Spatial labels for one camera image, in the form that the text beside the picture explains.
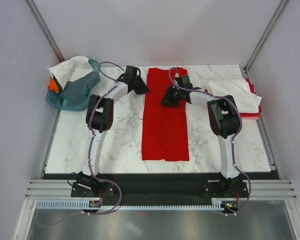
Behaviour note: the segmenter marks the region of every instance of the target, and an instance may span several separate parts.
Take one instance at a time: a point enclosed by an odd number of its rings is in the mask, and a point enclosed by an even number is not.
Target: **gray cloth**
[[[100,76],[95,71],[75,81],[67,81],[60,97],[67,100],[67,106],[78,106],[88,97],[91,89],[100,82]]]

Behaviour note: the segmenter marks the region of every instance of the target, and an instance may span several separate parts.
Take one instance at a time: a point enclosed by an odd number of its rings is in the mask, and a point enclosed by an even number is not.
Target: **gray wall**
[[[300,0],[288,3],[249,74],[279,170],[300,199]]]
[[[280,0],[34,0],[63,56],[244,66]]]
[[[57,63],[24,0],[0,0],[0,240],[12,238],[38,177],[56,111],[45,102]]]

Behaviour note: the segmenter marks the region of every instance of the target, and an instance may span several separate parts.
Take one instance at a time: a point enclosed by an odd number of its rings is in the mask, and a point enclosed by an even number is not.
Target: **marble surface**
[[[238,65],[180,66],[188,70],[194,87],[205,88],[208,80],[242,78]],[[148,69],[141,66],[141,76],[147,81]],[[123,71],[117,67],[104,67],[107,75],[118,77]],[[102,74],[95,94],[110,89],[113,81]],[[186,104],[188,146],[190,161],[142,161],[141,141],[145,95],[130,92],[114,105],[114,119],[108,131],[100,158],[101,173],[215,173],[221,168],[217,136],[210,129],[208,110]],[[91,139],[86,111],[62,111],[54,133],[45,172],[80,172],[88,155]],[[245,172],[269,172],[270,166],[255,120],[243,120],[237,140],[237,164]]]

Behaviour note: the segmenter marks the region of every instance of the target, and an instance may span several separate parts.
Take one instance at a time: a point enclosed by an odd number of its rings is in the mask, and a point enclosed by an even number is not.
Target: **white towel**
[[[54,76],[62,88],[65,87],[67,81],[74,82],[93,71],[89,58],[86,56],[74,56],[49,68],[51,77]]]
[[[215,96],[231,95],[240,113],[255,114],[259,112],[261,97],[250,91],[245,79],[208,81],[206,89]]]

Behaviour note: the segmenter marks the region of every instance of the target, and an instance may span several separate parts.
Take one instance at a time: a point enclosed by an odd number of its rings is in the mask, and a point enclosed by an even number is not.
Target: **plastic basket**
[[[89,64],[91,65],[93,70],[97,74],[99,74],[99,72],[100,72],[99,71],[99,63],[95,60],[89,59]],[[51,90],[48,90],[45,99],[46,99],[46,102],[55,109],[66,110],[66,111],[83,111],[88,107],[89,99],[90,99],[91,95],[94,93],[95,87],[96,86],[94,86],[91,89],[91,91],[89,92],[89,94],[88,94],[87,98],[84,100],[84,102],[77,106],[67,106],[67,101],[65,99],[63,99],[62,97],[60,97],[60,95],[58,93],[51,91]]]

